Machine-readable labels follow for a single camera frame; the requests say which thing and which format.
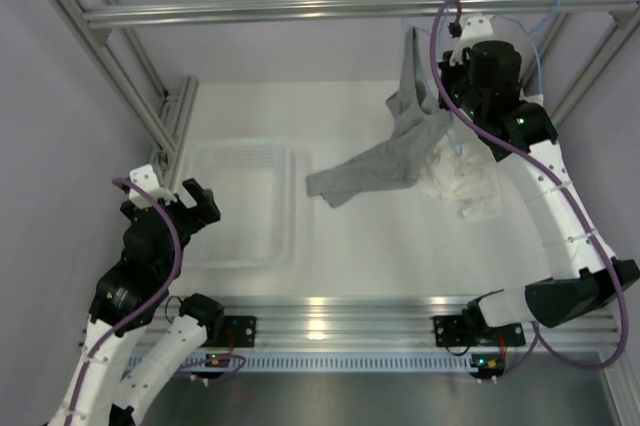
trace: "plastic container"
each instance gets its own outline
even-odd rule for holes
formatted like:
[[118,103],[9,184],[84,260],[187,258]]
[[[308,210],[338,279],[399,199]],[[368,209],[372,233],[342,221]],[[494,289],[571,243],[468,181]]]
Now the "plastic container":
[[241,139],[199,146],[187,178],[211,188],[222,219],[191,238],[187,267],[241,268],[282,263],[292,247],[293,178],[282,141]]

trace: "white cloth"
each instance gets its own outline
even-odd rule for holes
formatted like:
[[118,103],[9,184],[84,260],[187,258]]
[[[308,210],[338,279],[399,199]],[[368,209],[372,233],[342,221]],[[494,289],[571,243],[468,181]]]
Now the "white cloth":
[[425,196],[458,203],[463,220],[501,215],[500,180],[491,152],[479,141],[460,146],[457,155],[450,140],[443,138],[422,168],[418,188]]

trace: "gray cloth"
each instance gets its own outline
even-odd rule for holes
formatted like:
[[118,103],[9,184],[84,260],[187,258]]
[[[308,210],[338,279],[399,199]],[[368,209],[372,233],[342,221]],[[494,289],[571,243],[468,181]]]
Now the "gray cloth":
[[451,126],[451,113],[429,101],[417,32],[407,31],[398,91],[387,99],[394,118],[391,138],[333,169],[307,176],[307,194],[322,195],[332,208],[365,191],[416,184],[420,169]]

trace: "gray floor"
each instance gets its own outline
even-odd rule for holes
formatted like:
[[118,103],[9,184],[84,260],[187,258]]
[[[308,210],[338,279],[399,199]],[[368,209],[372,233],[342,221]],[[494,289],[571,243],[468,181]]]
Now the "gray floor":
[[598,373],[534,356],[497,386],[424,374],[246,374],[171,381],[143,426],[618,424]]

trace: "hanging rod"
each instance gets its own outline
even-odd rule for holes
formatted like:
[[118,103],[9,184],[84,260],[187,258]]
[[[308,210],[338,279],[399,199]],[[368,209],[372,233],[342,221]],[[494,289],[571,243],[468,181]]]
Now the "hanging rod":
[[[465,12],[545,13],[556,0],[460,0]],[[83,13],[91,29],[312,19],[435,16],[442,0],[249,0],[184,5],[99,6]],[[624,11],[640,0],[562,0],[558,11]]]

